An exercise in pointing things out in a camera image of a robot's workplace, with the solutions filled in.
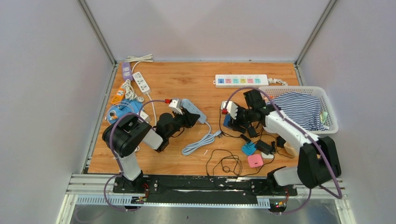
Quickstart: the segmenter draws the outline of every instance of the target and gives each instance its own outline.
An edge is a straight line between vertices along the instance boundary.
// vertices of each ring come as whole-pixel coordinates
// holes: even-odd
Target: black cable
[[[177,138],[177,137],[179,137],[183,132],[184,132],[184,127],[183,127],[183,130],[182,130],[177,136],[171,136],[171,137],[172,137],[172,138]]]
[[[274,161],[274,159],[275,159],[275,157],[274,157],[274,158],[272,158],[272,160],[271,160],[270,162],[264,163],[256,173],[253,173],[253,174],[246,174],[246,175],[240,175],[240,174],[242,173],[242,168],[243,168],[243,166],[242,166],[242,161],[239,159],[239,156],[238,156],[238,155],[234,155],[233,153],[231,153],[230,151],[225,150],[225,149],[215,149],[215,150],[212,151],[212,154],[211,154],[211,156],[210,156],[208,162],[206,162],[206,166],[205,166],[205,168],[206,168],[206,174],[208,175],[209,178],[210,178],[211,176],[209,175],[209,171],[208,171],[208,163],[209,163],[209,161],[212,159],[213,153],[214,153],[215,151],[226,151],[226,152],[228,152],[228,153],[231,154],[231,155],[226,156],[226,157],[223,157],[223,158],[213,167],[213,169],[212,169],[212,176],[214,176],[214,169],[215,169],[219,164],[221,164],[221,168],[222,168],[223,172],[225,172],[225,173],[233,173],[235,176],[250,176],[250,175],[255,175],[255,174],[258,174],[258,173],[261,171],[261,169],[262,169],[265,165],[272,163],[272,162]],[[236,164],[235,164],[233,170],[231,170],[229,166],[225,166],[225,165],[223,164],[223,161],[224,161],[224,160],[235,160],[235,161],[236,161]]]
[[[287,158],[289,158],[289,159],[294,159],[294,157],[295,157],[295,156],[291,157],[291,156],[287,156],[287,155],[284,155],[284,154],[279,153],[280,150],[278,150],[278,147],[276,147],[276,146],[275,146],[275,149],[276,149],[276,153],[278,153],[279,155],[283,155],[284,157],[287,157]]]
[[[267,136],[271,136],[272,138],[274,138],[274,140],[275,140],[275,142],[276,142],[276,137],[275,137],[275,136],[270,135],[270,134],[263,134],[263,133],[262,133],[263,131],[264,131],[264,128],[261,129],[260,140],[261,140],[261,137],[262,137],[262,136],[267,135]],[[293,159],[293,158],[295,157],[295,156],[291,157],[291,156],[287,156],[287,155],[284,155],[284,154],[282,154],[282,153],[279,153],[280,150],[278,150],[278,147],[277,147],[276,144],[275,144],[275,151],[276,151],[276,153],[278,153],[279,155],[282,155],[282,156],[287,157],[287,158],[289,158],[289,159]]]
[[[212,151],[212,154],[211,154],[211,156],[210,156],[208,162],[206,162],[205,168],[206,168],[206,174],[208,175],[208,177],[210,177],[209,171],[208,171],[208,163],[209,163],[210,160],[212,159],[213,153],[216,152],[216,151],[225,151],[225,152],[230,153],[231,155],[230,155],[230,156],[223,157],[223,158],[213,167],[212,176],[214,176],[214,169],[215,169],[219,164],[221,164],[222,169],[223,169],[223,171],[224,171],[225,173],[230,173],[230,172],[231,172],[231,173],[233,173],[234,175],[239,176],[239,175],[241,174],[241,172],[242,172],[242,161],[239,159],[239,156],[238,156],[238,155],[234,155],[233,153],[231,153],[230,151],[225,150],[225,149],[215,149],[215,150]],[[224,166],[224,165],[223,165],[223,160],[227,160],[227,159],[233,159],[233,160],[236,161],[235,167],[234,167],[234,169],[233,169],[232,171],[231,171],[230,167]],[[236,172],[235,172],[235,169],[236,169],[236,167],[237,167],[238,165],[239,165],[239,172],[236,173]]]
[[[230,134],[228,134],[228,133],[225,133],[222,129],[221,129],[221,110],[220,110],[220,116],[219,116],[219,128],[220,128],[220,131],[221,131],[221,133],[224,135],[224,136],[226,136],[226,137],[230,137],[230,138],[241,138],[240,136],[232,136],[232,135],[230,135]]]

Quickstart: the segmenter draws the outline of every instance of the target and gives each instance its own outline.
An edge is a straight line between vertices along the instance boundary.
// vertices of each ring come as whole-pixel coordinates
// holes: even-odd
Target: blue and white stripes
[[[308,131],[324,131],[320,120],[322,108],[315,96],[299,92],[287,92],[273,99],[285,114]]]

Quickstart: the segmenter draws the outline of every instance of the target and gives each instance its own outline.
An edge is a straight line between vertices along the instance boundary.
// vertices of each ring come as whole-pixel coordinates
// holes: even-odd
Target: white wall
[[[0,1],[0,223],[55,222],[110,72],[77,1]]]
[[[118,60],[296,60],[328,0],[88,0]]]
[[[395,223],[396,1],[340,0],[303,61],[337,113],[338,148],[357,223]]]

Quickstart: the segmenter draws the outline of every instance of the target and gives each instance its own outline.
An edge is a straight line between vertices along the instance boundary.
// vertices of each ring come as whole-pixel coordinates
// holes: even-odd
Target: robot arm
[[[248,109],[243,108],[232,101],[226,107],[223,101],[221,109],[228,113],[229,120],[224,124],[233,130],[245,133],[248,130],[250,137],[256,137],[256,132],[250,129],[252,122],[260,122],[264,129],[270,133],[277,133],[293,146],[299,153],[297,167],[282,167],[268,173],[267,181],[272,188],[281,188],[289,184],[303,184],[308,188],[314,188],[326,181],[331,180],[331,175],[312,141],[303,135],[297,128],[301,126],[293,122],[286,122],[272,105],[266,105],[259,91],[251,90],[244,93]],[[337,150],[334,141],[330,137],[319,136],[305,131],[322,149],[328,159],[335,176],[341,175]]]
[[[183,127],[193,127],[199,119],[199,114],[190,113],[182,108],[180,102],[179,99],[170,102],[169,107],[174,117],[170,113],[163,113],[157,122],[156,130],[150,124],[140,121],[136,115],[130,114],[119,121],[116,127],[114,127],[116,123],[113,123],[103,132],[102,140],[110,148],[110,134],[114,129],[112,136],[114,152],[124,171],[123,176],[117,177],[116,180],[126,185],[130,191],[137,190],[143,178],[135,154],[138,145],[144,142],[150,148],[161,152],[167,147],[169,138],[174,133]]]

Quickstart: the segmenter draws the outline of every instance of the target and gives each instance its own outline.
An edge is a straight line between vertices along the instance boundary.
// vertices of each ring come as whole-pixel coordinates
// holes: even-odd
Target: pink charger
[[[254,167],[260,167],[264,164],[262,161],[262,157],[260,154],[254,154],[250,155],[247,157],[247,161],[249,162],[249,166],[254,168]]]

